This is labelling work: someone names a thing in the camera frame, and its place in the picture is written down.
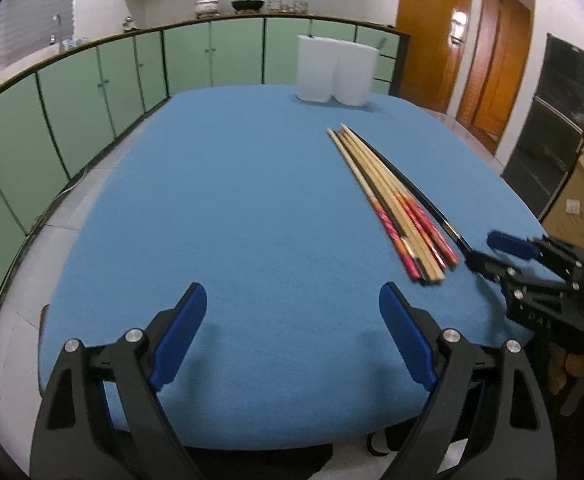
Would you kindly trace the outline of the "green lower kitchen cabinets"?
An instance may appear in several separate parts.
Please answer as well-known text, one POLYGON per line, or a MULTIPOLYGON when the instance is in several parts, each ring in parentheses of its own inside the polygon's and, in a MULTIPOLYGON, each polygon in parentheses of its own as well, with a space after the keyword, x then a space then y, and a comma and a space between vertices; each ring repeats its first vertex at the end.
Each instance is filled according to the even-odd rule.
POLYGON ((127 32, 53 56, 0 84, 0 291, 40 217, 118 138, 182 92, 291 84, 305 35, 377 49, 372 88, 398 91, 410 42, 404 32, 282 14, 127 32))

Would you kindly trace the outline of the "cardboard box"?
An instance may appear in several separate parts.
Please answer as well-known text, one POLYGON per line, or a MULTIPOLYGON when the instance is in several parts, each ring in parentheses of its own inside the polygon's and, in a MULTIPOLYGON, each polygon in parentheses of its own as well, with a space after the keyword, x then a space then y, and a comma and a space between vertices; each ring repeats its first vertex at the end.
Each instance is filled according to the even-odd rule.
POLYGON ((584 152, 542 226, 549 235, 584 247, 584 152))

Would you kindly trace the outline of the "black glass cabinet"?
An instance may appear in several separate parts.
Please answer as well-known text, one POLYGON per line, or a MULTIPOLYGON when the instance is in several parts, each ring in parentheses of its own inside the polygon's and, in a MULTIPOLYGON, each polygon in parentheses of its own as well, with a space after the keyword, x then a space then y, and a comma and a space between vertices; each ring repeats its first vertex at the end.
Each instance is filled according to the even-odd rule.
POLYGON ((583 150, 584 50, 549 34, 538 86, 502 178, 542 220, 583 150))

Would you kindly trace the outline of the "plain wooden chopstick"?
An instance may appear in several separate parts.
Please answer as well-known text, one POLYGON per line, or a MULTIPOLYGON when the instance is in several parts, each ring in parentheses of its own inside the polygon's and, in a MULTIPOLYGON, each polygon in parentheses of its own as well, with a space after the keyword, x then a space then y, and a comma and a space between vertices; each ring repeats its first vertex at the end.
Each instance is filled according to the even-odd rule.
POLYGON ((391 234, 411 280, 427 284, 442 283, 444 271, 441 265, 429 250, 429 246, 421 239, 417 227, 388 182, 388 177, 383 176, 380 165, 374 162, 373 157, 365 153, 353 136, 345 130, 335 132, 335 136, 351 162, 358 168, 358 174, 367 182, 367 188, 383 212, 384 226, 391 234))

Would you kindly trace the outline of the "light bamboo chopstick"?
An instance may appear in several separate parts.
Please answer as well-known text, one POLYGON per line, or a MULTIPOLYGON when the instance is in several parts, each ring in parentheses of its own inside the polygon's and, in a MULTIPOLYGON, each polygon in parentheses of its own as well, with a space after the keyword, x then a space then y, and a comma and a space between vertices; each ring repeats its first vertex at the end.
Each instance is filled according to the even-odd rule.
POLYGON ((438 284, 444 281, 449 262, 435 243, 436 230, 426 228, 412 197, 391 175, 380 156, 372 153, 345 125, 331 132, 346 165, 358 182, 397 252, 411 281, 438 284))

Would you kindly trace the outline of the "wooden chopstick red end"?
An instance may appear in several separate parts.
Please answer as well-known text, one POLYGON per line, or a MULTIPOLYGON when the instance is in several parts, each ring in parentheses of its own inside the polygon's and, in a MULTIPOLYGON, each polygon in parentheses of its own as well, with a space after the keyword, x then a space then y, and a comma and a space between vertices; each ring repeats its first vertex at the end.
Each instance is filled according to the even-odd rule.
POLYGON ((392 224, 392 221, 389 220, 388 215, 386 214, 385 209, 381 205, 379 199, 375 195, 374 191, 372 190, 371 186, 369 185, 368 181, 365 180, 365 176, 362 174, 361 170, 355 163, 354 159, 349 155, 348 151, 346 150, 343 142, 339 140, 336 133, 328 128, 327 129, 328 136, 332 140, 341 154, 342 158, 345 160, 346 165, 348 166, 350 172, 355 177, 356 181, 358 182, 361 191, 365 194, 365 198, 370 203, 372 209, 377 214, 377 218, 379 218, 381 225, 383 226, 387 236, 391 240, 396 252, 398 254, 399 259, 403 263, 403 267, 405 268, 410 280, 412 282, 421 281, 423 275, 419 270, 415 260, 409 255, 405 244, 403 244, 403 240, 400 238, 398 232, 395 229, 395 226, 392 224))

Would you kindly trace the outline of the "wooden chopstick red pattern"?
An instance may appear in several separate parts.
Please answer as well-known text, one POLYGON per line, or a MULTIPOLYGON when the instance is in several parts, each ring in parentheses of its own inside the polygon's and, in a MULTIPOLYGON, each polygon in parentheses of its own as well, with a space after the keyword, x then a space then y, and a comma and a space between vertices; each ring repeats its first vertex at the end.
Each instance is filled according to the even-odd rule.
POLYGON ((415 232, 421 238, 423 244, 431 253, 433 259, 441 269, 453 268, 460 263, 460 258, 444 239, 434 222, 424 212, 420 203, 412 196, 409 191, 391 174, 388 168, 377 158, 361 141, 358 141, 351 133, 350 128, 342 125, 344 136, 359 148, 360 151, 368 157, 371 165, 377 170, 384 179, 388 188, 397 200, 398 204, 403 207, 403 212, 409 218, 415 232))

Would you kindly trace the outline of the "wooden door right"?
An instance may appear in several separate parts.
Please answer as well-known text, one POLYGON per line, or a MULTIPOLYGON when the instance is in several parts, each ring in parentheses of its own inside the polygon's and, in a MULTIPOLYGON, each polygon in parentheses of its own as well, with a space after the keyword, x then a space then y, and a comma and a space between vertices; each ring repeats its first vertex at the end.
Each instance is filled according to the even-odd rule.
POLYGON ((490 153, 510 121, 528 61, 534 0, 482 0, 456 120, 490 153))

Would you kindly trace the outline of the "wooden door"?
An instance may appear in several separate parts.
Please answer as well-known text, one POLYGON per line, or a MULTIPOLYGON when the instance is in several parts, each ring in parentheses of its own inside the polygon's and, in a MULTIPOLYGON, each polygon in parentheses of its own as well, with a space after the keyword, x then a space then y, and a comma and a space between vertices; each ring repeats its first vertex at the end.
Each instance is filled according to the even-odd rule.
POLYGON ((456 120, 490 153, 510 121, 528 61, 534 0, 482 0, 456 120))
POLYGON ((399 0, 396 28, 410 36, 399 96, 444 112, 464 50, 472 0, 399 0))

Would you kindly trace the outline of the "white right utensil holder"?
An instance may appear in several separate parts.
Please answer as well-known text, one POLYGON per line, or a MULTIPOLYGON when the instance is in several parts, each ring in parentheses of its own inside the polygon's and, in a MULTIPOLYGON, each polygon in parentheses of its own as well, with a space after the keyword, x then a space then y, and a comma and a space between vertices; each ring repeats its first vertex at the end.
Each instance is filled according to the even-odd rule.
POLYGON ((360 107, 368 101, 380 53, 366 44, 339 41, 333 98, 346 106, 360 107))

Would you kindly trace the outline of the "white utensil holder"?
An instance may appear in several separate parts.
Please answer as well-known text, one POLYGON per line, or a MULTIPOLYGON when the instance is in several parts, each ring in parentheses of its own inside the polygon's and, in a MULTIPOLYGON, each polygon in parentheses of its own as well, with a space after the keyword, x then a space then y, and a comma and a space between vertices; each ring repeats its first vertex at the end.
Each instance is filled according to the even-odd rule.
POLYGON ((368 101, 380 53, 366 44, 339 41, 333 98, 346 106, 360 107, 368 101))
POLYGON ((295 91, 304 102, 326 103, 332 99, 341 42, 332 38, 299 36, 295 91))

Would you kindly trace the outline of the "wooden door left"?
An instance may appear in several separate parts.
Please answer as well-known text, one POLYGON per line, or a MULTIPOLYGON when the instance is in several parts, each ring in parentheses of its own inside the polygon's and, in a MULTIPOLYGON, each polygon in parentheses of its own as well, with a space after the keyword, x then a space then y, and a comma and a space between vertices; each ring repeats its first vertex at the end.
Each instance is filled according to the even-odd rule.
POLYGON ((399 96, 444 112, 464 50, 472 0, 399 0, 396 28, 410 36, 399 96))

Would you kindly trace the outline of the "blue table mat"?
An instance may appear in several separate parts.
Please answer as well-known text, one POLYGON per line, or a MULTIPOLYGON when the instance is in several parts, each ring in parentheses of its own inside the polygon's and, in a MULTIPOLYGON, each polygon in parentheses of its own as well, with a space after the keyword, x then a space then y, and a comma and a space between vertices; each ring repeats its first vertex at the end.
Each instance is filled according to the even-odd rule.
POLYGON ((409 280, 329 138, 340 126, 474 248, 485 250, 493 230, 542 234, 512 188, 407 101, 311 104, 290 86, 183 92, 147 123, 80 231, 47 312, 40 380, 68 339, 109 344, 200 283, 204 321, 159 393, 171 426, 195 448, 300 448, 421 411, 426 391, 380 315, 386 282, 476 344, 528 340, 499 287, 466 266, 439 285, 409 280))

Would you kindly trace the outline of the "white left utensil holder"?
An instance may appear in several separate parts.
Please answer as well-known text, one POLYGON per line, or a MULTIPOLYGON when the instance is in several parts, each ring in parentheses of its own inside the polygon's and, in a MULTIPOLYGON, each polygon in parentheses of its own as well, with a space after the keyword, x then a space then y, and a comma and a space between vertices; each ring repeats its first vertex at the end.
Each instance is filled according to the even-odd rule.
POLYGON ((332 38, 299 36, 295 91, 304 102, 326 103, 332 99, 341 42, 332 38))

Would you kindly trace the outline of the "glass jars on counter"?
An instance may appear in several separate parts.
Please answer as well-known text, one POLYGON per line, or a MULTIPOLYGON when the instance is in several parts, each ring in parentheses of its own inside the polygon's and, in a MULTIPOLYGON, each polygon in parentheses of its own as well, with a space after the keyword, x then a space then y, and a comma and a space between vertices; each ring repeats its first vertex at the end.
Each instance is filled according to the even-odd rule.
POLYGON ((308 14, 309 4, 304 0, 293 0, 292 2, 267 0, 267 11, 269 13, 308 14))

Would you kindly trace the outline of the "black wok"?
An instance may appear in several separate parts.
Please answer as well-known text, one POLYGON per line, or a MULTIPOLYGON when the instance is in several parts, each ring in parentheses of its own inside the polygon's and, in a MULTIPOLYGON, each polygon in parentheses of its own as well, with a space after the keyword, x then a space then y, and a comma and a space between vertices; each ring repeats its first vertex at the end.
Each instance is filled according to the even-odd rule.
POLYGON ((264 0, 232 0, 235 13, 259 13, 265 5, 264 0))

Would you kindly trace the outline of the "white pot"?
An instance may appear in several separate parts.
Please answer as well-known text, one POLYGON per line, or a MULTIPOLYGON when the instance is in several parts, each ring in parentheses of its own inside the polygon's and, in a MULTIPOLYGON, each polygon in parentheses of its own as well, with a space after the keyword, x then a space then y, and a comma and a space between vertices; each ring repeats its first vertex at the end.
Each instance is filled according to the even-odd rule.
POLYGON ((204 18, 204 16, 215 16, 219 14, 218 0, 196 0, 195 2, 195 16, 197 18, 204 18))

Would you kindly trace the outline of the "kettle on counter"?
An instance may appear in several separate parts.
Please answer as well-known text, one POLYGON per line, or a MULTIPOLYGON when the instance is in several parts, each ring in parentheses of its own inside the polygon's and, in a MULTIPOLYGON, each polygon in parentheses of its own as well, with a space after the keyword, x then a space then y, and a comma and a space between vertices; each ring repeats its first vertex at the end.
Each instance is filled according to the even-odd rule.
POLYGON ((123 22, 124 32, 133 32, 137 29, 134 18, 131 15, 127 15, 123 22))

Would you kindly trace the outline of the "sink faucet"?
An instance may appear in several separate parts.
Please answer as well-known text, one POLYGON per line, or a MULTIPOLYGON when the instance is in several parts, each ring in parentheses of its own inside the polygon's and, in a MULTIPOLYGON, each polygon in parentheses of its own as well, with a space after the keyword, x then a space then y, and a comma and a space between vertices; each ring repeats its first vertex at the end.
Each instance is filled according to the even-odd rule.
POLYGON ((51 46, 56 46, 60 53, 65 51, 64 47, 64 29, 63 29, 63 22, 62 16, 60 13, 54 14, 52 17, 52 21, 54 24, 53 33, 50 36, 50 44, 51 46))

